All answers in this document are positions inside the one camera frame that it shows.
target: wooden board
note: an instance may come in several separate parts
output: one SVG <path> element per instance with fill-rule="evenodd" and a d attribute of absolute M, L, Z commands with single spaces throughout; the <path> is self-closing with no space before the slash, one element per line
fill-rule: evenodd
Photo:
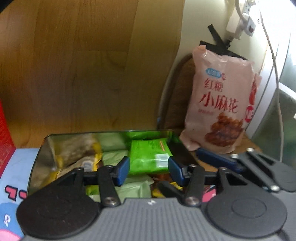
<path fill-rule="evenodd" d="M 17 147 L 51 133 L 155 129 L 184 0 L 14 0 L 0 99 Z"/>

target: white power adapter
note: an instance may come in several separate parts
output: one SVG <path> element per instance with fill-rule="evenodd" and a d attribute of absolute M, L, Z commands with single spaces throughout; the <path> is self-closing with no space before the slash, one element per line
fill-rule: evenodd
<path fill-rule="evenodd" d="M 240 39 L 242 32 L 244 31 L 247 35 L 253 36 L 256 28 L 256 24 L 249 15 L 251 6 L 255 5 L 254 0 L 235 0 L 236 4 L 239 5 L 239 9 L 242 13 L 243 21 L 239 16 L 236 8 L 234 8 L 232 15 L 227 24 L 226 30 L 230 33 L 229 40 Z"/>

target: ribbed gray surface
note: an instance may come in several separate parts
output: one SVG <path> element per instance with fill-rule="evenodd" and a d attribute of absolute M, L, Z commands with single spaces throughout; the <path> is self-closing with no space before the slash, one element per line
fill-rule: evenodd
<path fill-rule="evenodd" d="M 87 230 L 61 241 L 247 241 L 233 238 L 211 226 L 199 208 L 182 206 L 175 198 L 153 200 L 155 203 L 151 199 L 126 199 L 119 207 L 104 209 Z M 287 240 L 283 237 L 280 234 L 259 240 Z"/>
<path fill-rule="evenodd" d="M 288 217 L 282 230 L 291 241 L 294 241 L 296 240 L 296 193 L 280 191 L 279 193 L 273 193 L 273 195 L 286 205 Z"/>

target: white logo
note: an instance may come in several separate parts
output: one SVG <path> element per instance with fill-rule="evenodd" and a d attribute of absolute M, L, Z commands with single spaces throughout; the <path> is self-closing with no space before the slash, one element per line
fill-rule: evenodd
<path fill-rule="evenodd" d="M 4 224 L 6 225 L 6 227 L 8 227 L 8 223 L 10 223 L 10 216 L 8 214 L 5 214 Z"/>
<path fill-rule="evenodd" d="M 148 201 L 147 203 L 152 206 L 152 205 L 156 204 L 156 201 L 151 200 L 151 201 Z"/>

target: round black cover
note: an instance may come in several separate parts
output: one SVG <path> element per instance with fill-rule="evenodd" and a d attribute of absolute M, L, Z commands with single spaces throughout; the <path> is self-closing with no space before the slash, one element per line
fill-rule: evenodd
<path fill-rule="evenodd" d="M 287 210 L 278 198 L 249 185 L 231 186 L 206 207 L 209 219 L 222 231 L 237 237 L 260 238 L 279 231 Z"/>
<path fill-rule="evenodd" d="M 97 215 L 96 202 L 66 186 L 39 191 L 17 209 L 17 220 L 24 233 L 41 239 L 75 235 L 89 227 Z"/>

